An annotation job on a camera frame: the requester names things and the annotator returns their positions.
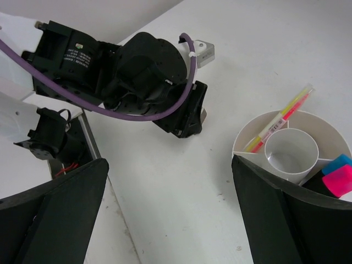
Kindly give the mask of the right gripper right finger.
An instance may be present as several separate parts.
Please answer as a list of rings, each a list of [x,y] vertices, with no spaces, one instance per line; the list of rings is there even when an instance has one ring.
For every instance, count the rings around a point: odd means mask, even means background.
[[[254,263],[351,263],[351,202],[307,190],[234,155]]]

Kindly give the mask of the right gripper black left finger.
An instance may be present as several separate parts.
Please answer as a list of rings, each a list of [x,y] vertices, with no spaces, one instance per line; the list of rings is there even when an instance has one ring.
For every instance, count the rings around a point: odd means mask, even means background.
[[[98,158],[1,199],[1,263],[83,263],[108,171]]]

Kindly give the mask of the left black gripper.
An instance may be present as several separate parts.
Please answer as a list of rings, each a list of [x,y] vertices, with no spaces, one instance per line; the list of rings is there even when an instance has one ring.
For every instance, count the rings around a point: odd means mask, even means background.
[[[146,32],[132,37],[113,58],[112,77],[103,88],[103,105],[114,112],[142,116],[163,112],[167,95],[186,81],[187,67],[175,45]],[[207,88],[195,81],[184,103],[153,123],[178,138],[201,133]]]

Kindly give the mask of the pink black highlighter marker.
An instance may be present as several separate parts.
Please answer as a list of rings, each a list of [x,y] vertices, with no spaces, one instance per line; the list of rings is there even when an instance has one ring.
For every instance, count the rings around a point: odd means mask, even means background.
[[[339,199],[351,192],[351,166],[346,164],[326,175],[320,171],[302,187],[318,194]]]

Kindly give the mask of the blue black highlighter marker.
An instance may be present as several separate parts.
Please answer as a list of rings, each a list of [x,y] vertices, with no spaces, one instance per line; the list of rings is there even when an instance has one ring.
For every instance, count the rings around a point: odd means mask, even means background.
[[[336,159],[333,161],[329,162],[324,168],[322,169],[323,175],[327,175],[329,173],[332,173],[339,169],[340,167],[343,167],[344,165],[352,165],[352,160],[345,154],[341,154],[338,156]]]

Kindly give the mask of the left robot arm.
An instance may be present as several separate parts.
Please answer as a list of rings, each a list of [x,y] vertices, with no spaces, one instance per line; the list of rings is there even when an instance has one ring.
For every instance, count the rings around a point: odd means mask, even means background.
[[[177,44],[140,32],[124,45],[50,21],[1,14],[1,78],[104,116],[152,121],[188,138],[202,130],[207,85],[198,59],[214,47],[181,34]]]

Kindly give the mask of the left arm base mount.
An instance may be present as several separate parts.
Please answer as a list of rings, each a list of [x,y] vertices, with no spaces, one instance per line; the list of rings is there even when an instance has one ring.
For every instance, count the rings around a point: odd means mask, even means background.
[[[38,125],[29,130],[29,139],[14,145],[29,150],[36,158],[48,162],[52,179],[65,175],[93,161],[94,154],[80,121],[68,109],[37,110]]]

